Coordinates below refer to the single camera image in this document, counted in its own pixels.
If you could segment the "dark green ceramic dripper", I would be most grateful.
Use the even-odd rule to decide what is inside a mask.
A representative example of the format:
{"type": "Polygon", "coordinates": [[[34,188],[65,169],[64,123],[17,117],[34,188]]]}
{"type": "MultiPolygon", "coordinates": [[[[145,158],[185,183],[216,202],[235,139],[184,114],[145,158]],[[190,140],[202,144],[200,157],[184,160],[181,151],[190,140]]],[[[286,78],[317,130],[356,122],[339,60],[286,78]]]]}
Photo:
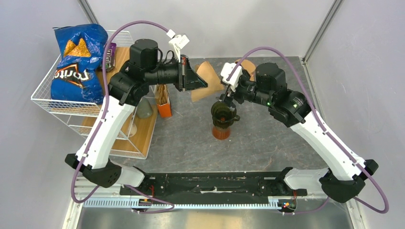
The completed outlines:
{"type": "Polygon", "coordinates": [[[213,125],[222,129],[227,129],[232,126],[234,122],[240,120],[240,116],[237,114],[237,109],[228,107],[221,101],[217,101],[212,105],[211,115],[213,125]]]}

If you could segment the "orange liquid glass beaker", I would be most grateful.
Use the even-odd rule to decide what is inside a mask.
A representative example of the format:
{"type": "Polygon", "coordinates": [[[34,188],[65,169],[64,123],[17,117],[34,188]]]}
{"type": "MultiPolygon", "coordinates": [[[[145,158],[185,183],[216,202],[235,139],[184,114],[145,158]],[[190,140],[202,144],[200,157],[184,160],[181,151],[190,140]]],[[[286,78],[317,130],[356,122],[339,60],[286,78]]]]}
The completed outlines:
{"type": "Polygon", "coordinates": [[[218,140],[225,140],[227,139],[231,134],[231,128],[220,128],[217,126],[213,126],[212,128],[212,135],[218,139],[218,140]]]}

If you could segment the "brown paper coffee filter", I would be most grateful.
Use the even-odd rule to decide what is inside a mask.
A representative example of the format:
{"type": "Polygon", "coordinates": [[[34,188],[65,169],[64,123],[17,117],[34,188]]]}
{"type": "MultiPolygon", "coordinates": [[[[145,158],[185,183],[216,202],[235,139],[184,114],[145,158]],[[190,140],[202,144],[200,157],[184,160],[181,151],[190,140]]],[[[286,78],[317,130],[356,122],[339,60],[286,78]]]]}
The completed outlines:
{"type": "Polygon", "coordinates": [[[255,71],[256,71],[256,66],[254,63],[252,63],[250,60],[243,60],[241,63],[241,66],[244,70],[247,70],[247,72],[250,75],[250,81],[255,81],[255,71]]]}

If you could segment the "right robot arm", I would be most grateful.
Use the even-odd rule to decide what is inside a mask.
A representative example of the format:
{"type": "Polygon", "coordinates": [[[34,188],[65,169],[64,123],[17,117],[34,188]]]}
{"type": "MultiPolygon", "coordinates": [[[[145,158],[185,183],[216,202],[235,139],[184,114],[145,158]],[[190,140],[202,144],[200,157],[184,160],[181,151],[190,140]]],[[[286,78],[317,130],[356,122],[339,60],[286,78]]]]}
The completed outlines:
{"type": "Polygon", "coordinates": [[[313,111],[305,95],[288,89],[286,73],[277,64],[267,62],[255,69],[255,80],[236,63],[225,63],[221,82],[227,86],[220,100],[235,110],[245,101],[263,105],[271,116],[302,137],[327,164],[325,169],[287,168],[276,181],[276,190],[288,195],[294,189],[316,190],[344,203],[359,195],[368,176],[378,164],[352,152],[313,111]]]}

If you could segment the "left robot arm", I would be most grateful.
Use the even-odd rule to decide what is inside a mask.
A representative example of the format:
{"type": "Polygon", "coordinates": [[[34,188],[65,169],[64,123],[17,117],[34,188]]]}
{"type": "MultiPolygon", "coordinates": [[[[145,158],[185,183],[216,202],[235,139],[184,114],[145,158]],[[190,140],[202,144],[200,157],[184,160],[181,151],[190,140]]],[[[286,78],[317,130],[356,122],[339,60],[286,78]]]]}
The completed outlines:
{"type": "Polygon", "coordinates": [[[115,163],[109,155],[123,124],[149,93],[150,86],[173,84],[180,92],[208,87],[186,55],[161,63],[158,52],[158,43],[151,39],[139,39],[130,46],[129,59],[109,80],[90,134],[75,154],[65,158],[66,164],[99,187],[130,185],[139,195],[149,191],[150,182],[142,171],[115,163]]]}

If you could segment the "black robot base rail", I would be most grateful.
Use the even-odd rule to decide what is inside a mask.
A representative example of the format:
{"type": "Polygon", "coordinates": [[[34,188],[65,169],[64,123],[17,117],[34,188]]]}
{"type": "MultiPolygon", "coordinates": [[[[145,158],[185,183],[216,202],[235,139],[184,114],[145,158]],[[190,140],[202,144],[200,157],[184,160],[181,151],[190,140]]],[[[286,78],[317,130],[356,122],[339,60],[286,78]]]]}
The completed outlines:
{"type": "Polygon", "coordinates": [[[265,204],[268,197],[307,196],[291,189],[285,171],[148,173],[137,188],[173,204],[265,204]]]}

